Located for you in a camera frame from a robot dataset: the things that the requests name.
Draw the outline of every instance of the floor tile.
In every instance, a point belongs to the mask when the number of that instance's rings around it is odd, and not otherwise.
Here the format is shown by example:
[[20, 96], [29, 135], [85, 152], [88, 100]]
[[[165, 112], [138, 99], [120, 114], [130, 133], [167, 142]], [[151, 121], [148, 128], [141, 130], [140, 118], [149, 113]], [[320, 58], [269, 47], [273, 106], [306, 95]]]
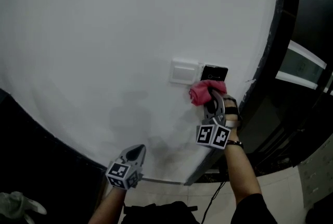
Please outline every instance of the floor tile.
[[288, 178], [288, 183], [292, 204], [292, 224], [304, 224], [308, 210], [303, 206], [303, 192], [300, 175], [294, 174], [290, 176]]
[[129, 190], [125, 198], [126, 206], [147, 206], [150, 204], [166, 205], [176, 201], [187, 204], [186, 195], [165, 195], [154, 193], [141, 193], [136, 190]]
[[257, 177], [259, 184], [261, 187], [272, 184], [274, 182], [283, 180], [288, 178], [289, 176], [292, 176], [294, 174], [298, 174], [298, 167], [294, 167], [294, 168], [287, 168], [275, 173], [271, 173], [268, 175], [264, 175], [264, 176], [260, 176]]
[[291, 224], [292, 210], [288, 179], [261, 187], [267, 208], [278, 223]]
[[138, 192], [168, 194], [168, 195], [188, 195], [188, 186], [180, 184], [158, 183], [142, 180], [135, 188]]
[[[189, 196], [213, 195], [220, 183], [194, 183], [188, 188]], [[219, 192], [220, 194], [233, 193], [230, 182], [226, 182]]]
[[[198, 210], [192, 213], [199, 223], [202, 221], [211, 198], [211, 195], [188, 197], [188, 206], [198, 206]], [[235, 210], [236, 201], [233, 194], [218, 194], [207, 212], [204, 224], [230, 223]]]

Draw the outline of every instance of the white light switch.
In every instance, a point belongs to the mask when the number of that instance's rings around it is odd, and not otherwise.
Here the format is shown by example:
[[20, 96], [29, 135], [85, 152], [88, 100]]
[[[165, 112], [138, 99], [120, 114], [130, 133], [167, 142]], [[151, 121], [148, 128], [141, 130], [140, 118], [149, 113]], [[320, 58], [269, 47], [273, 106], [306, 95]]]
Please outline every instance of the white light switch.
[[173, 60], [170, 82], [192, 85], [195, 82], [199, 64]]

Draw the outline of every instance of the marker cube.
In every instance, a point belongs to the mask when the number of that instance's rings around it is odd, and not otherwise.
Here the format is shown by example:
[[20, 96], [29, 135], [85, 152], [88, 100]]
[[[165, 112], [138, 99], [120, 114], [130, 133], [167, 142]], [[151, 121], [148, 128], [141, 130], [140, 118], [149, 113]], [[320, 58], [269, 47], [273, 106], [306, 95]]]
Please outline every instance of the marker cube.
[[199, 145], [224, 149], [231, 130], [221, 125], [197, 126], [196, 143]]
[[111, 185], [128, 190], [139, 181], [139, 173], [135, 167], [113, 162], [106, 172]]

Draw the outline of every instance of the cable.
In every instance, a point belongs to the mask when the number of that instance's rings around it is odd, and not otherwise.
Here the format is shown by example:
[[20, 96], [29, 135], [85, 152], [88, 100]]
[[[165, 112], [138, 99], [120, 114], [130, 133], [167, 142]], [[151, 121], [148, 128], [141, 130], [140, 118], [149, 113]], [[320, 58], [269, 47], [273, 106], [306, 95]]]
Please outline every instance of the cable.
[[224, 184], [225, 184], [225, 182], [221, 182], [220, 186], [218, 187], [218, 189], [217, 189], [216, 192], [214, 193], [213, 197], [210, 199], [209, 205], [208, 205], [206, 211], [205, 211], [204, 214], [203, 214], [203, 219], [202, 219], [201, 224], [203, 224], [204, 219], [206, 218], [206, 214], [207, 214], [207, 212], [208, 212], [208, 209], [209, 209], [210, 205], [212, 204], [213, 200], [217, 197], [217, 195], [219, 194], [220, 189], [224, 186]]

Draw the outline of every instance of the pink rag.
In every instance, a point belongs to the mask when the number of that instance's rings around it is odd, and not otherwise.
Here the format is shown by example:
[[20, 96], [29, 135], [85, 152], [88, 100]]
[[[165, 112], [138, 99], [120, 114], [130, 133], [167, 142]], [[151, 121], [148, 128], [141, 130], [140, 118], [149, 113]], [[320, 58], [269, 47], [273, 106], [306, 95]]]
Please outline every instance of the pink rag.
[[227, 93], [227, 88], [224, 81], [202, 80], [195, 83], [189, 90], [192, 104], [194, 104], [195, 106], [199, 106], [212, 100], [212, 97], [208, 92], [208, 87], [213, 87], [219, 90], [222, 94]]

